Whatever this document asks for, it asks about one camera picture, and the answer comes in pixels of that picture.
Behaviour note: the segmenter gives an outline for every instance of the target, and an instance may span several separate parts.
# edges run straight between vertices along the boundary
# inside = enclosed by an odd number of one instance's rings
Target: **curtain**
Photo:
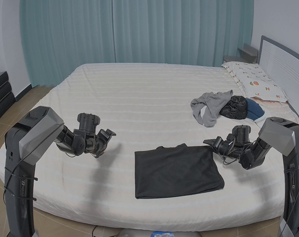
[[[112,0],[21,0],[32,86],[57,85],[85,63],[115,62]]]
[[[84,63],[221,66],[250,44],[254,0],[21,0],[32,85]]]

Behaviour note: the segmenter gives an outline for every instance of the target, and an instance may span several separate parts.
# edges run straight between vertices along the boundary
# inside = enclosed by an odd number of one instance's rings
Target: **white headboard panel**
[[[258,63],[289,98],[299,116],[299,54],[265,36],[261,37]]]

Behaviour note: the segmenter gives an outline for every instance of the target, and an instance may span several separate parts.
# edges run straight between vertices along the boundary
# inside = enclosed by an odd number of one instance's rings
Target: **robotic arm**
[[[49,107],[39,106],[27,113],[5,135],[5,206],[10,232],[8,237],[36,237],[33,222],[33,184],[35,164],[48,147],[57,147],[74,156],[83,152],[98,158],[104,153],[114,132],[101,129],[100,118],[80,113],[79,129],[71,132]]]
[[[204,140],[212,146],[213,152],[228,165],[237,161],[245,169],[260,166],[271,147],[283,155],[285,173],[285,208],[280,221],[280,236],[299,236],[299,124],[271,117],[267,118],[258,133],[258,138],[249,141],[251,129],[247,125],[238,125],[232,129],[226,140],[220,136]]]

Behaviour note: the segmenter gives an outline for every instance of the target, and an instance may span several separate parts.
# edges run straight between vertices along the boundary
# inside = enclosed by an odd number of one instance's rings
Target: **bed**
[[[269,53],[262,40],[261,53]],[[271,57],[261,58],[262,67]],[[204,231],[235,227],[280,216],[284,206],[282,155],[271,149],[264,163],[244,170],[237,162],[224,166],[214,154],[225,181],[222,190],[163,198],[135,198],[134,152],[202,145],[225,138],[235,125],[259,127],[250,119],[219,116],[212,128],[194,119],[190,101],[204,92],[233,90],[242,95],[224,68],[170,64],[84,64],[53,88],[36,106],[50,106],[71,130],[78,113],[100,116],[97,127],[113,137],[99,159],[90,154],[69,158],[52,144],[37,163],[34,206],[54,215],[108,227],[161,231]],[[263,102],[272,115],[299,123],[287,103]],[[0,149],[4,180],[5,146]]]

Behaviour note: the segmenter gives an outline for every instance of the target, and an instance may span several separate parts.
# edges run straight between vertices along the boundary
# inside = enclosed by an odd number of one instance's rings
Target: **black cloth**
[[[135,152],[135,197],[170,198],[215,191],[224,180],[211,146],[158,147]]]
[[[245,119],[248,103],[243,96],[232,96],[230,101],[220,110],[220,114],[229,119]]]

